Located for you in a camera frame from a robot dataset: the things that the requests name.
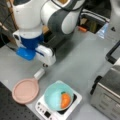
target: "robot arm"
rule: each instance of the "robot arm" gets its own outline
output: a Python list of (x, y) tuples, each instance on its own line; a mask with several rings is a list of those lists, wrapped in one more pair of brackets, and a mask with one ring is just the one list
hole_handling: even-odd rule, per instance
[[(22, 46), (22, 53), (23, 48), (34, 51), (33, 57), (36, 55), (47, 65), (54, 64), (56, 58), (53, 51), (41, 45), (44, 42), (42, 22), (55, 35), (70, 34), (76, 26), (84, 2), (85, 0), (67, 0), (62, 4), (58, 0), (14, 0), (13, 12), (19, 30), (13, 36), (18, 46)], [(24, 58), (27, 56), (21, 53), (19, 55)]]

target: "wire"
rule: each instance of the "wire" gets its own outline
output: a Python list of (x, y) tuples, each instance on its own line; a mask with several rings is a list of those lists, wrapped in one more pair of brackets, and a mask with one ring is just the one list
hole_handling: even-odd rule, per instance
[(9, 45), (7, 45), (7, 43), (4, 41), (4, 39), (3, 39), (3, 36), (2, 36), (2, 31), (3, 31), (3, 25), (4, 25), (4, 23), (6, 22), (6, 20), (11, 16), (13, 14), (13, 12), (11, 12), (5, 19), (4, 19), (4, 21), (2, 22), (2, 24), (1, 24), (1, 29), (0, 29), (0, 37), (1, 37), (1, 40), (2, 40), (2, 42), (4, 43), (4, 45), (6, 45), (9, 49), (11, 49), (11, 50), (13, 50), (13, 51), (15, 51), (16, 52), (16, 49), (15, 48), (12, 48), (12, 47), (10, 47)]
[(55, 5), (57, 5), (58, 7), (60, 7), (62, 10), (67, 11), (67, 12), (71, 12), (71, 11), (77, 11), (79, 10), (83, 5), (80, 5), (78, 8), (75, 9), (68, 9), (68, 8), (63, 8), (60, 5), (58, 5), (54, 0), (51, 0)]
[(96, 17), (99, 17), (99, 18), (101, 18), (102, 20), (104, 20), (105, 23), (108, 23), (108, 21), (107, 21), (105, 18), (103, 18), (103, 17), (101, 17), (101, 16), (99, 16), (99, 15), (97, 15), (97, 14), (95, 14), (95, 13), (88, 12), (88, 11), (83, 11), (82, 13), (89, 13), (89, 14), (95, 15)]

